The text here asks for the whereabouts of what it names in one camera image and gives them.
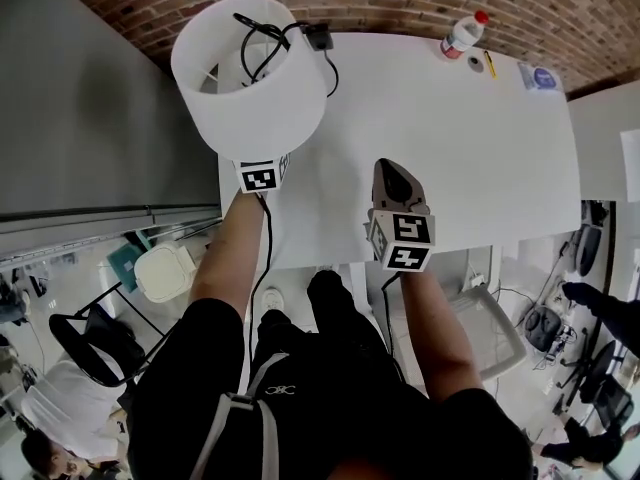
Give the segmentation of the person's right forearm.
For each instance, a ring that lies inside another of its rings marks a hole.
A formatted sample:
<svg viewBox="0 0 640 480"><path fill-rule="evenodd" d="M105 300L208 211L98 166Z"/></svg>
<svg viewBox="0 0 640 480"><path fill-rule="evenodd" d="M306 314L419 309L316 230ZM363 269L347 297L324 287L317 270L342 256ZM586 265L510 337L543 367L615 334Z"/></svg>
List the person's right forearm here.
<svg viewBox="0 0 640 480"><path fill-rule="evenodd" d="M443 402L483 387L470 341L439 281L428 269L400 277L412 348L427 395Z"/></svg>

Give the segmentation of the teal box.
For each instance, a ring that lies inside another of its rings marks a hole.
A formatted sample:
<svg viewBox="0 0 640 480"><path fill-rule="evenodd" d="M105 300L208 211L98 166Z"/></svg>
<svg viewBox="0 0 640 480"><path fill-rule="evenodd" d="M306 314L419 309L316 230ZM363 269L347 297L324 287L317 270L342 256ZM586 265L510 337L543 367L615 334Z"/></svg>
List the teal box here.
<svg viewBox="0 0 640 480"><path fill-rule="evenodd" d="M107 261L124 289L131 293L137 288L135 263L147 251L134 244L124 244L107 256Z"/></svg>

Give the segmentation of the grey and white chair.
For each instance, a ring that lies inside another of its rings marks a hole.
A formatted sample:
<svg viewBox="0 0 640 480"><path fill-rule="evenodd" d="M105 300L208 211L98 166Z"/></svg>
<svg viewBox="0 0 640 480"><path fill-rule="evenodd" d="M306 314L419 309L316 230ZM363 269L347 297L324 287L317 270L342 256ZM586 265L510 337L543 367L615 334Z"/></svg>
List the grey and white chair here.
<svg viewBox="0 0 640 480"><path fill-rule="evenodd" d="M411 345L402 297L397 295L391 300L396 305L390 319L394 355L408 383L422 390L424 381ZM527 358L525 344L510 317L485 287L458 294L451 306L464 327L484 382L498 379Z"/></svg>

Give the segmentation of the black office chair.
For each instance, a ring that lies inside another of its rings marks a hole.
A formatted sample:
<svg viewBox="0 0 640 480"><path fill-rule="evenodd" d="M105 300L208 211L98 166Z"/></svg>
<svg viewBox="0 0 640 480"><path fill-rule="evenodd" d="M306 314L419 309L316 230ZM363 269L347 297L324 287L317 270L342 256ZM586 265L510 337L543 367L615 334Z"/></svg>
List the black office chair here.
<svg viewBox="0 0 640 480"><path fill-rule="evenodd" d="M573 371L564 382L556 384L558 389L563 390L574 383L566 406L569 407L575 396L579 395L583 404L593 406L605 429L611 425L623 426L635 408L631 394L612 373L613 365L623 361L623 357L616 354L616 346L616 341L610 341L593 357L588 356L587 347L584 346L577 361L567 363L562 359L560 364Z"/></svg>

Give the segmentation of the white desk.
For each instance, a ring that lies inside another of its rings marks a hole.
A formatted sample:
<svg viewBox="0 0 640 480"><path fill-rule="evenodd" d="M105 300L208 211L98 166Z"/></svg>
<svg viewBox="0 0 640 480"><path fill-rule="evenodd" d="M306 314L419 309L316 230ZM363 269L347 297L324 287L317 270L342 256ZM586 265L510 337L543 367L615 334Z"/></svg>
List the white desk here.
<svg viewBox="0 0 640 480"><path fill-rule="evenodd" d="M565 96L529 91L517 62L450 61L435 40L338 33L320 66L332 90L315 133L268 196L261 255L276 269L368 262L373 168L397 162L422 184L439 252L572 231L581 220Z"/></svg>

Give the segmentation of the black folding chair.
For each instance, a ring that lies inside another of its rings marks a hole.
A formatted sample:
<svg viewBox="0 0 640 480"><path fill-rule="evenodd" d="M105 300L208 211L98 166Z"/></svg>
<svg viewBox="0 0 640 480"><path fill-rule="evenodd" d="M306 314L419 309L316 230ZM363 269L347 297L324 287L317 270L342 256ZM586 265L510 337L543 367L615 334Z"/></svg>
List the black folding chair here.
<svg viewBox="0 0 640 480"><path fill-rule="evenodd" d="M121 292L120 282L107 289L89 304L71 315L53 314L49 328L63 350L91 380L106 388L127 386L132 389L136 379L151 364L153 355L171 335L155 324L150 327L160 340L146 352L132 331L109 316L101 306L108 295L117 294L137 315L142 313Z"/></svg>

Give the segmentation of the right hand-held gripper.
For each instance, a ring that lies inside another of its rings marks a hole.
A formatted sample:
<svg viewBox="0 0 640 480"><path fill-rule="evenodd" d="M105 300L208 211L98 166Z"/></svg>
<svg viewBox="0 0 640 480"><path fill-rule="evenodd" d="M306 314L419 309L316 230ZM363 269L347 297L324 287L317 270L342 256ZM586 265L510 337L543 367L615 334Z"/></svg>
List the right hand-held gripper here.
<svg viewBox="0 0 640 480"><path fill-rule="evenodd" d="M425 270L435 245L435 217L419 180L387 158L374 165L365 229L374 258L384 270Z"/></svg>

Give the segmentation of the plastic bottle with red cap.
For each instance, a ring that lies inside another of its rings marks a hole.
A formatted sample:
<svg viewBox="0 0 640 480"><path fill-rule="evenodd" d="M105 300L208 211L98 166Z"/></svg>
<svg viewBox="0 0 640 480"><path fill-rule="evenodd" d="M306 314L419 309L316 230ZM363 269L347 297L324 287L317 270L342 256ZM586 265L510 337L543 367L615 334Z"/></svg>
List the plastic bottle with red cap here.
<svg viewBox="0 0 640 480"><path fill-rule="evenodd" d="M489 15L482 10L458 20L440 43L442 54L448 59L458 59L480 41L488 23Z"/></svg>

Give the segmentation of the person's white shoe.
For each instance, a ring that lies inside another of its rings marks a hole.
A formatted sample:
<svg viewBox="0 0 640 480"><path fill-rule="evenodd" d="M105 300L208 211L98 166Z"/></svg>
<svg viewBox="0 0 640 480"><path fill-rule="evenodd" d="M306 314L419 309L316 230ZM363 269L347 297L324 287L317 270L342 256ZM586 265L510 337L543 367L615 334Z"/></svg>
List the person's white shoe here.
<svg viewBox="0 0 640 480"><path fill-rule="evenodd" d="M275 287L265 289L261 296L261 308L264 313L269 311L283 312L285 303L281 291Z"/></svg>

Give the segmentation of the white lamp shade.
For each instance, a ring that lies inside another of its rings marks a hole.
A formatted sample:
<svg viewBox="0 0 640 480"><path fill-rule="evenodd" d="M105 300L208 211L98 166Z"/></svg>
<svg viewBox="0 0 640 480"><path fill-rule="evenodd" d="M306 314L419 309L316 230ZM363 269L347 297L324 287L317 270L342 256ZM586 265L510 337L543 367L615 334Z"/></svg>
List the white lamp shade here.
<svg viewBox="0 0 640 480"><path fill-rule="evenodd" d="M203 140L230 160L283 156L325 113L320 56L276 0L221 0L200 11L179 33L171 69Z"/></svg>

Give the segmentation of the white trash bin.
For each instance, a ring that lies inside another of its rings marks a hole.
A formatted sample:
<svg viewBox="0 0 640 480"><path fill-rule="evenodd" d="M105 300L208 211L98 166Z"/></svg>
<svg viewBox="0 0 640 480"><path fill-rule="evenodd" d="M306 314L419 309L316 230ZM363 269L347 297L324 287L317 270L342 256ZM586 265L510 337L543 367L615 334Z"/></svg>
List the white trash bin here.
<svg viewBox="0 0 640 480"><path fill-rule="evenodd" d="M149 301L156 304L188 292L195 272L196 265L190 252L175 241L154 246L134 264L138 288Z"/></svg>

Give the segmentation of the grey refrigerator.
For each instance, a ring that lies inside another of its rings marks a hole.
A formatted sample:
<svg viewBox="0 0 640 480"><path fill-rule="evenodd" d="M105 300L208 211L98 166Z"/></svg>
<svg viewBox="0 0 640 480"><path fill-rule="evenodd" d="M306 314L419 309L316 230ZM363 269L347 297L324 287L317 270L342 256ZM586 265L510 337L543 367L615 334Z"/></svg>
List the grey refrigerator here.
<svg viewBox="0 0 640 480"><path fill-rule="evenodd" d="M0 230L219 209L169 76L78 0L0 0Z"/></svg>

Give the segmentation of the person's black clothing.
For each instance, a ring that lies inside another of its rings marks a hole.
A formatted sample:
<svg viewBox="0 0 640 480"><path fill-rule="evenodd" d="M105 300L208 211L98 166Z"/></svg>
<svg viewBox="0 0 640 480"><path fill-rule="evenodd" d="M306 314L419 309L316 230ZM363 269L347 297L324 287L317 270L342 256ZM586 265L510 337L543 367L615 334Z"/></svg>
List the person's black clothing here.
<svg viewBox="0 0 640 480"><path fill-rule="evenodd" d="M487 391L428 399L400 379L337 273L317 273L307 295L317 331L264 315L252 367L256 399L276 423L280 480L327 480L353 459L395 480L533 480L524 435ZM134 480L190 479L243 362L237 311L216 299L192 303L136 389Z"/></svg>

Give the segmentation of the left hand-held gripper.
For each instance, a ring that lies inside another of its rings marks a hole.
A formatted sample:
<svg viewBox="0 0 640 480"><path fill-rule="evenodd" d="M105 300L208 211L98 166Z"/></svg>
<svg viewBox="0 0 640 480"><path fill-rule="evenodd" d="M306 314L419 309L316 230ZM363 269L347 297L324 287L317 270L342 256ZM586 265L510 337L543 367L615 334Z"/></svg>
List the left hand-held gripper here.
<svg viewBox="0 0 640 480"><path fill-rule="evenodd" d="M288 171L291 154L260 162L233 162L240 190L259 193L279 190Z"/></svg>

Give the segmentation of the black bag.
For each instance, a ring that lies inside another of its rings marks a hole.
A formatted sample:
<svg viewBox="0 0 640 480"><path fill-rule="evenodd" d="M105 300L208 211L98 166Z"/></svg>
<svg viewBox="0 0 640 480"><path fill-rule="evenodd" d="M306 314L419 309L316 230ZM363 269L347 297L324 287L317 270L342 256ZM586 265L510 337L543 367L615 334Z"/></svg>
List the black bag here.
<svg viewBox="0 0 640 480"><path fill-rule="evenodd" d="M546 306L536 306L524 323L524 335L539 352L548 352L563 326L561 317Z"/></svg>

